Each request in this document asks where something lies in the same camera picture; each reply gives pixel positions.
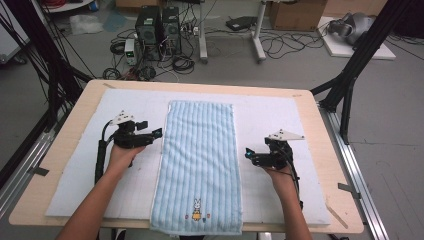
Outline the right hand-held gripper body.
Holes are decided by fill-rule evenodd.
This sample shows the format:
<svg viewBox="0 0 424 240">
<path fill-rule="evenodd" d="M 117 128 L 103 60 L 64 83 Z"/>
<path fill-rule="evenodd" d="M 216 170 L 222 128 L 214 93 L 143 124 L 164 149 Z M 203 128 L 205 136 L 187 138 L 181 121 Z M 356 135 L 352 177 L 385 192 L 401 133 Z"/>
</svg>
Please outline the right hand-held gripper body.
<svg viewBox="0 0 424 240">
<path fill-rule="evenodd" d="M 269 147 L 269 153 L 256 153 L 257 158 L 251 160 L 254 166 L 259 167 L 273 167 L 280 170 L 286 167 L 288 164 L 293 163 L 293 150 L 289 145 L 289 140 L 303 140 L 303 135 L 298 135 L 289 131 L 280 129 L 279 131 L 272 133 L 267 136 L 268 138 L 274 139 L 276 144 Z"/>
</svg>

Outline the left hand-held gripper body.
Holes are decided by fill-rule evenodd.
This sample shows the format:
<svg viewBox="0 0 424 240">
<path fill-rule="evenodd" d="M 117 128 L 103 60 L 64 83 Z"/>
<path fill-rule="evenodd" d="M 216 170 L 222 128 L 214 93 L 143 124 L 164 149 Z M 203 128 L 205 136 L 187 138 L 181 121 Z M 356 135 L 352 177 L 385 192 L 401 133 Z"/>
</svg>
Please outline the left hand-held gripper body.
<svg viewBox="0 0 424 240">
<path fill-rule="evenodd" d="M 114 144 L 121 148 L 132 149 L 147 146 L 155 140 L 151 133 L 136 134 L 134 116 L 122 110 L 109 122 L 110 126 L 117 125 L 118 129 L 110 136 Z"/>
</svg>

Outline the blue striped towel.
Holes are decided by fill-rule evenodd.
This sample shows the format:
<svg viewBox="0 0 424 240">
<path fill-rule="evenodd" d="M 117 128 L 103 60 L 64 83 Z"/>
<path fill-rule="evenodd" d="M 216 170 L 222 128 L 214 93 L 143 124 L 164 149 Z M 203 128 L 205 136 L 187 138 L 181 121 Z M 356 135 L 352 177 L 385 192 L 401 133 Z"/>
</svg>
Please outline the blue striped towel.
<svg viewBox="0 0 424 240">
<path fill-rule="evenodd" d="M 169 104 L 150 228 L 171 235 L 239 235 L 241 177 L 233 106 Z"/>
</svg>

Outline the person's left hand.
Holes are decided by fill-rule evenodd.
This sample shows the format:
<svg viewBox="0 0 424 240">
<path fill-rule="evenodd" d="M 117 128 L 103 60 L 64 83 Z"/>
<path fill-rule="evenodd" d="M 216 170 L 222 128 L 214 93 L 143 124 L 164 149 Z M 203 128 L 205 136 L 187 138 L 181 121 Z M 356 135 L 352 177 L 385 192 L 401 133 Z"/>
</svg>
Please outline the person's left hand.
<svg viewBox="0 0 424 240">
<path fill-rule="evenodd" d="M 125 149 L 114 144 L 111 149 L 106 174 L 120 179 L 135 157 L 143 150 L 144 147 Z"/>
</svg>

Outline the person's right hand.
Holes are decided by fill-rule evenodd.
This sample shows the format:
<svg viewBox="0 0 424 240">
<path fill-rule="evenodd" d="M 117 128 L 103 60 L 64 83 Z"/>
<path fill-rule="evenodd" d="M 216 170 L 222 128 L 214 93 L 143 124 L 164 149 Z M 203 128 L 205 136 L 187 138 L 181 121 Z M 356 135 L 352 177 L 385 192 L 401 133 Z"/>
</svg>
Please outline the person's right hand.
<svg viewBox="0 0 424 240">
<path fill-rule="evenodd" d="M 265 168 L 265 172 L 271 177 L 273 187 L 280 198 L 297 196 L 291 171 L 288 167 L 282 168 L 280 170 L 274 168 Z"/>
</svg>

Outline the white grid mat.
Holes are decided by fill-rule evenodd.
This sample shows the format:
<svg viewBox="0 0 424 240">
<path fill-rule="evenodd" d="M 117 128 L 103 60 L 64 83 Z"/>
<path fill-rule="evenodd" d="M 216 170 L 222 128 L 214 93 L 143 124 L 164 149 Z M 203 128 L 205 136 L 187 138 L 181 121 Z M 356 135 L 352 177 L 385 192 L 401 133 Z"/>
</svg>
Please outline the white grid mat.
<svg viewBox="0 0 424 240">
<path fill-rule="evenodd" d="M 104 124 L 124 110 L 146 120 L 152 130 L 165 134 L 169 104 L 175 100 L 228 103 L 233 106 L 237 155 L 241 177 L 242 225 L 245 223 L 280 224 L 283 221 L 280 200 L 266 172 L 245 157 L 246 148 L 265 153 L 264 138 L 280 129 L 304 136 L 296 102 L 285 97 L 230 94 L 185 93 L 129 89 L 108 89 L 89 121 L 82 137 L 63 170 L 58 187 L 46 213 L 50 217 L 69 217 L 94 185 L 97 142 L 101 135 L 112 134 Z M 111 219 L 150 220 L 160 171 L 164 135 L 141 152 L 124 174 L 105 212 Z M 303 214 L 310 226 L 326 226 L 326 209 L 318 175 L 304 136 L 292 140 L 294 166 L 300 176 Z"/>
</svg>

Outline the white power supply unit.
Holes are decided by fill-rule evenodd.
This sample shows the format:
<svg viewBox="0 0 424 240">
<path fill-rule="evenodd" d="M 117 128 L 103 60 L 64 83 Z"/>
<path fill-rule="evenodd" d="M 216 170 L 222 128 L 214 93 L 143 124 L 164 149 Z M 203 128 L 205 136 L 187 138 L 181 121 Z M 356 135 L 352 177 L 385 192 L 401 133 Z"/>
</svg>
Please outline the white power supply unit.
<svg viewBox="0 0 424 240">
<path fill-rule="evenodd" d="M 124 54 L 128 65 L 134 66 L 137 63 L 134 39 L 127 39 L 125 41 Z"/>
</svg>

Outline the wide black computer tower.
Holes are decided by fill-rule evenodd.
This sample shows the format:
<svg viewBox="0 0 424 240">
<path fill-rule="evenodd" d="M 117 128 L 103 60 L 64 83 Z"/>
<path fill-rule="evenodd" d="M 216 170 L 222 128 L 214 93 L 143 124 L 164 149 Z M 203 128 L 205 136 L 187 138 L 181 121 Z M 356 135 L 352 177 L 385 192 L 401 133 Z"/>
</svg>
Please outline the wide black computer tower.
<svg viewBox="0 0 424 240">
<path fill-rule="evenodd" d="M 159 61 L 159 44 L 163 40 L 160 8 L 158 6 L 142 6 L 135 29 L 143 57 L 146 60 Z"/>
</svg>

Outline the narrow black computer tower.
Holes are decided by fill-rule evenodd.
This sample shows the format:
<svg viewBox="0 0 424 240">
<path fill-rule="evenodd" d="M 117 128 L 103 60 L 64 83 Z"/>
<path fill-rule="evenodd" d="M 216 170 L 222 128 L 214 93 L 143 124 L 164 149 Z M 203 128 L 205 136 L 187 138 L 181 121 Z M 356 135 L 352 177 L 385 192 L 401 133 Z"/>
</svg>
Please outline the narrow black computer tower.
<svg viewBox="0 0 424 240">
<path fill-rule="evenodd" d="M 165 54 L 168 56 L 181 53 L 181 34 L 179 8 L 168 6 L 162 11 L 162 24 L 165 36 Z"/>
</svg>

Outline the white desk leg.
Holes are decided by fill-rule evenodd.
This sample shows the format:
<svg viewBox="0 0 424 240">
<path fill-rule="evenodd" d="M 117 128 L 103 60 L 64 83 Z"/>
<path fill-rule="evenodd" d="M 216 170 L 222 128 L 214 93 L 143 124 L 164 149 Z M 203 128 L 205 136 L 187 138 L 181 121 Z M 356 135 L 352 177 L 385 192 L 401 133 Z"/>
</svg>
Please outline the white desk leg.
<svg viewBox="0 0 424 240">
<path fill-rule="evenodd" d="M 206 44 L 206 36 L 205 36 L 205 12 L 204 12 L 204 4 L 205 0 L 199 0 L 199 55 L 200 61 L 203 64 L 208 63 L 208 53 L 207 53 L 207 44 Z"/>
<path fill-rule="evenodd" d="M 260 33 L 261 33 L 262 23 L 263 23 L 263 19 L 265 15 L 265 10 L 266 10 L 266 1 L 260 0 L 256 28 L 252 32 L 252 42 L 257 53 L 258 62 L 263 62 L 266 59 L 266 55 L 260 41 Z"/>
</svg>

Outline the white floor board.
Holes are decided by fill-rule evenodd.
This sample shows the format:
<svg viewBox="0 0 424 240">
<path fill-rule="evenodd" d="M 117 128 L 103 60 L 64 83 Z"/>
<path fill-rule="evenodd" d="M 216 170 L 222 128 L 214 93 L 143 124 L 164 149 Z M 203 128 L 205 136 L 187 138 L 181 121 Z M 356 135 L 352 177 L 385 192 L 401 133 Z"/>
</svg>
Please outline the white floor board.
<svg viewBox="0 0 424 240">
<path fill-rule="evenodd" d="M 322 17 L 317 25 L 317 30 L 324 41 L 324 45 L 330 56 L 350 58 L 354 53 L 353 47 L 337 34 L 327 31 L 327 27 L 332 20 L 332 17 Z M 396 56 L 385 44 L 382 44 L 373 55 L 373 59 L 395 60 Z"/>
</svg>

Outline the clear plastic bag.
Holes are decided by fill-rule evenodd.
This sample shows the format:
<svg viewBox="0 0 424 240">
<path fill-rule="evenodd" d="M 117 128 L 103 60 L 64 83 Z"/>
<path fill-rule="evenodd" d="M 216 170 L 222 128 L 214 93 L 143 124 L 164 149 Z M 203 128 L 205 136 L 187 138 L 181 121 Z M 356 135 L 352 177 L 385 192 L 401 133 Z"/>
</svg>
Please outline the clear plastic bag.
<svg viewBox="0 0 424 240">
<path fill-rule="evenodd" d="M 69 21 L 73 35 L 95 34 L 103 30 L 103 25 L 96 16 L 75 15 Z"/>
</svg>

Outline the black flat box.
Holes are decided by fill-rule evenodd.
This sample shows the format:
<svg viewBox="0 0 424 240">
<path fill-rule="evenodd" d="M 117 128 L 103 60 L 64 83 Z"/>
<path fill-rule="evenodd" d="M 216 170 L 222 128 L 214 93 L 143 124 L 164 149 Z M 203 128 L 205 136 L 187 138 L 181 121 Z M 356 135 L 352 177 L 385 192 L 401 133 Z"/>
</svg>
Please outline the black flat box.
<svg viewBox="0 0 424 240">
<path fill-rule="evenodd" d="M 226 26 L 232 31 L 240 31 L 248 29 L 256 24 L 257 18 L 252 16 L 242 16 L 230 19 L 226 22 Z"/>
</svg>

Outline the large cardboard box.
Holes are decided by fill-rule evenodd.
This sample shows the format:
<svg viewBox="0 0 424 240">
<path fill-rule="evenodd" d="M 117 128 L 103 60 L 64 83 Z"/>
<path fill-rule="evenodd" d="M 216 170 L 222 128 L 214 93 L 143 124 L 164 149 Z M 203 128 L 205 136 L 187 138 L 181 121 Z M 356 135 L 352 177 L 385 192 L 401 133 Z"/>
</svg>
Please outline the large cardboard box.
<svg viewBox="0 0 424 240">
<path fill-rule="evenodd" d="M 273 2 L 270 23 L 274 30 L 315 31 L 328 0 Z"/>
</svg>

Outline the grey headset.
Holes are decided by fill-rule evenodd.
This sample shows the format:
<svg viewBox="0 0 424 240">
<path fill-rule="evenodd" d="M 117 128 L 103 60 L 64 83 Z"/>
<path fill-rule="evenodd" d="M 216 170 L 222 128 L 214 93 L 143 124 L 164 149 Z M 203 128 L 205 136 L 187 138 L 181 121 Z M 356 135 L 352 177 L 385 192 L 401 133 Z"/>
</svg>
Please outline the grey headset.
<svg viewBox="0 0 424 240">
<path fill-rule="evenodd" d="M 354 45 L 371 28 L 373 23 L 374 19 L 362 12 L 347 13 L 340 19 L 332 20 L 327 31 L 331 34 L 336 33 L 348 44 Z"/>
</svg>

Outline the aluminium rail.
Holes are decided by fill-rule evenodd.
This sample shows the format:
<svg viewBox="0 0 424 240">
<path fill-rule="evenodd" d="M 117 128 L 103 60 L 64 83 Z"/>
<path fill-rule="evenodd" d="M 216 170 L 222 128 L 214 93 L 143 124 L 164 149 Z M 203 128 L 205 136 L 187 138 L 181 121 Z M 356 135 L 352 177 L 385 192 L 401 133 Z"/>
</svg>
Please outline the aluminium rail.
<svg viewBox="0 0 424 240">
<path fill-rule="evenodd" d="M 0 189 L 0 219 L 5 217 L 18 195 L 23 192 L 34 175 L 30 174 L 28 170 L 32 167 L 40 167 L 55 137 L 56 133 L 54 131 L 43 131 L 34 141 L 25 145 L 19 156 L 19 164 Z"/>
<path fill-rule="evenodd" d="M 361 193 L 362 198 L 354 200 L 359 204 L 359 212 L 363 226 L 371 234 L 373 240 L 390 240 L 358 165 L 353 148 L 349 143 L 344 142 L 339 133 L 341 123 L 337 114 L 328 112 L 323 108 L 320 108 L 319 112 L 326 124 L 330 137 L 334 140 L 336 152 L 340 155 L 339 159 L 342 164 L 342 169 L 347 176 L 348 185 L 354 187 Z"/>
</svg>

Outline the black metal frame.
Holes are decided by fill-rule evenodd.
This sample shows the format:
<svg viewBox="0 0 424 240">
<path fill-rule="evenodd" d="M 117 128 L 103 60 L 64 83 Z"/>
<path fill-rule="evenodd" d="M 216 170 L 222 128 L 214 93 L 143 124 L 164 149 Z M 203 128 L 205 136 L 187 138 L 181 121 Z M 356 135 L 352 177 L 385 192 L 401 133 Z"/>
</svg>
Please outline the black metal frame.
<svg viewBox="0 0 424 240">
<path fill-rule="evenodd" d="M 28 36 L 38 55 L 35 56 L 33 51 L 23 43 L 23 39 L 18 35 L 11 21 L 6 19 L 7 13 L 5 15 L 0 14 L 0 25 L 5 28 L 6 32 L 28 57 L 38 79 L 48 86 L 46 95 L 48 109 L 0 170 L 1 190 L 41 133 L 44 130 L 51 130 L 54 124 L 58 122 L 59 109 L 66 103 L 71 106 L 75 105 L 83 91 L 81 82 L 88 83 L 93 80 L 93 77 L 73 67 L 65 53 L 60 52 L 31 0 L 0 0 L 0 6 L 6 6 L 9 9 L 11 15 Z"/>
<path fill-rule="evenodd" d="M 387 0 L 375 22 L 365 34 L 346 66 L 335 78 L 311 90 L 317 95 L 326 90 L 327 96 L 319 102 L 319 106 L 326 111 L 335 113 L 340 101 L 343 101 L 339 134 L 345 144 L 349 144 L 348 130 L 353 89 L 355 82 L 366 65 L 370 62 L 378 48 L 383 44 L 391 30 L 398 23 L 402 15 L 415 0 Z"/>
</svg>

